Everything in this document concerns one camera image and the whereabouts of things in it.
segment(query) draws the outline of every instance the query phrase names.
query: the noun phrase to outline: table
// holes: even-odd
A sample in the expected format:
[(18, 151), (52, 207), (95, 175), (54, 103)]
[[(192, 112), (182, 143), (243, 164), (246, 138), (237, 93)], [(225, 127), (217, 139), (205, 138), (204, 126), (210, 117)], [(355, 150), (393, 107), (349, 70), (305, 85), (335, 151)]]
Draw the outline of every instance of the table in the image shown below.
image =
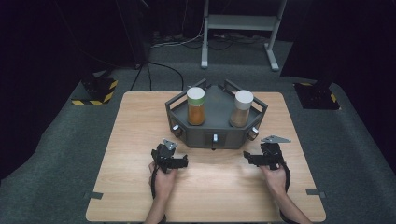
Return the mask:
[(242, 16), (242, 15), (215, 15), (209, 13), (209, 0), (205, 0), (204, 18), (204, 42), (202, 45), (201, 67), (207, 68), (207, 35), (209, 29), (229, 29), (229, 30), (257, 30), (271, 31), (269, 43), (264, 44), (265, 52), (273, 71), (279, 71), (273, 46), (276, 40), (277, 30), (282, 21), (283, 11), (287, 0), (281, 0), (276, 16)]
[(248, 164), (243, 150), (261, 154), (260, 139), (277, 135), (291, 140), (280, 144), (291, 170), (289, 196), (313, 221), (326, 218), (297, 133), (281, 93), (253, 92), (268, 104), (254, 141), (240, 149), (188, 148), (169, 130), (164, 103), (179, 92), (126, 92), (110, 135), (91, 198), (89, 221), (144, 221), (152, 203), (149, 187), (151, 150), (166, 138), (178, 142), (175, 158), (185, 154), (189, 166), (179, 169), (166, 216), (170, 222), (280, 221), (278, 208), (259, 168)]

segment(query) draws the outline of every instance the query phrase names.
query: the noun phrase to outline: person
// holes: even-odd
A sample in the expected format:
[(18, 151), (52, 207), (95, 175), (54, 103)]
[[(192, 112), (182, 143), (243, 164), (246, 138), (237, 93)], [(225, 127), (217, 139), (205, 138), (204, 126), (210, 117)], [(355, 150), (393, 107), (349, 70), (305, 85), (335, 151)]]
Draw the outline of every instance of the person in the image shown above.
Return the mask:
[[(151, 173), (155, 169), (154, 166), (154, 162), (148, 166)], [(285, 190), (286, 173), (284, 167), (279, 165), (277, 170), (270, 170), (267, 166), (260, 166), (260, 169), (265, 176), (265, 183), (283, 215), (293, 222), (301, 224), (312, 223), (287, 194)], [(163, 219), (166, 204), (175, 185), (176, 175), (177, 169), (172, 169), (168, 174), (165, 174), (161, 169), (158, 170), (154, 186), (156, 197), (148, 212), (145, 224), (158, 224)]]

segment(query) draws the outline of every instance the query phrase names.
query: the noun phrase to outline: gray carpet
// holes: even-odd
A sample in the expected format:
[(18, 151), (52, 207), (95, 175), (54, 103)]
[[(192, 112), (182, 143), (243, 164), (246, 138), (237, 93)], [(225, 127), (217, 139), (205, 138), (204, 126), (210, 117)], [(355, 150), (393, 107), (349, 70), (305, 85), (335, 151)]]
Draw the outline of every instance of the gray carpet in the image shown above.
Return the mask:
[[(272, 72), (262, 43), (233, 44), (211, 40), (209, 66), (201, 69), (201, 50), (184, 46), (154, 48), (149, 59), (179, 71), (184, 89), (206, 78), (222, 84), (225, 78), (250, 91), (282, 92), (300, 138), (304, 154), (322, 199), (324, 223), (396, 223), (396, 179), (343, 90), (331, 90), (342, 109), (302, 109), (293, 82)], [(199, 47), (191, 43), (190, 47)], [(291, 43), (276, 41), (280, 67)], [(153, 91), (180, 91), (174, 71), (151, 64)], [(42, 135), (35, 154), (2, 181), (0, 223), (88, 223), (85, 213), (108, 138), (120, 106), (137, 70), (119, 68), (111, 74), (119, 81), (107, 105), (71, 105), (64, 108)], [(145, 66), (133, 91), (149, 91)]]

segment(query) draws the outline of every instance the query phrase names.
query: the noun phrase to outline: spice jar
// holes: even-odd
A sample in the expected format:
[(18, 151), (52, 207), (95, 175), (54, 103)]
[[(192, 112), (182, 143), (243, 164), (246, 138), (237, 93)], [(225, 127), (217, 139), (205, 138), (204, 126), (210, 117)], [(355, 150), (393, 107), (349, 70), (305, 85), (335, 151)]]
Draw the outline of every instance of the spice jar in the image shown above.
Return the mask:
[(242, 128), (248, 122), (248, 113), (251, 103), (253, 102), (253, 94), (250, 91), (238, 91), (234, 99), (233, 113), (230, 117), (230, 124), (235, 128)]
[(205, 91), (199, 87), (192, 87), (187, 91), (188, 122), (190, 125), (201, 125), (205, 121)]

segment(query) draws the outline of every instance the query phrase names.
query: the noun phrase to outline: green lid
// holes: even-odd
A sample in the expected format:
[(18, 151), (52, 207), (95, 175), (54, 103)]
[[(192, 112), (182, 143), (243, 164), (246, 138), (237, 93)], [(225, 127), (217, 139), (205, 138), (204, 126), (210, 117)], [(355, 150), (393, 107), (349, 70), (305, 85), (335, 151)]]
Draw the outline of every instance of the green lid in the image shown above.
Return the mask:
[(187, 91), (187, 101), (190, 105), (201, 105), (205, 101), (205, 91), (199, 87), (191, 87)]

